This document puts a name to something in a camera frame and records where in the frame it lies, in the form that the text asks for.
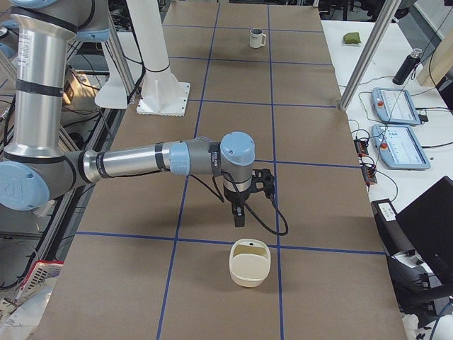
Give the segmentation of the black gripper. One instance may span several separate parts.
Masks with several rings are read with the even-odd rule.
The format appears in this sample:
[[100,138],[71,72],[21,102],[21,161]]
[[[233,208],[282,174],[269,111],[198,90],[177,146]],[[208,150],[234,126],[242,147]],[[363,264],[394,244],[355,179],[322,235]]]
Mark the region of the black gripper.
[[224,196],[231,203],[231,210],[234,213],[234,226],[243,227],[245,225],[244,203],[249,197],[249,189],[240,191],[234,188],[233,183],[223,183]]

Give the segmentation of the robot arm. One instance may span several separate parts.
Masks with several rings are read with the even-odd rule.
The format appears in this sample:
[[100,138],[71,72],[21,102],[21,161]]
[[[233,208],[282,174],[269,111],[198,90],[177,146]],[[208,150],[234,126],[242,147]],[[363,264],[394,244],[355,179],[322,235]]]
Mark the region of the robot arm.
[[32,210],[101,179],[171,172],[222,176],[234,224],[245,224],[246,200],[256,189],[253,139],[231,132],[119,151],[63,152],[58,146],[67,45],[70,40],[106,41],[106,1],[13,1],[18,24],[18,71],[12,141],[1,163],[1,204]]

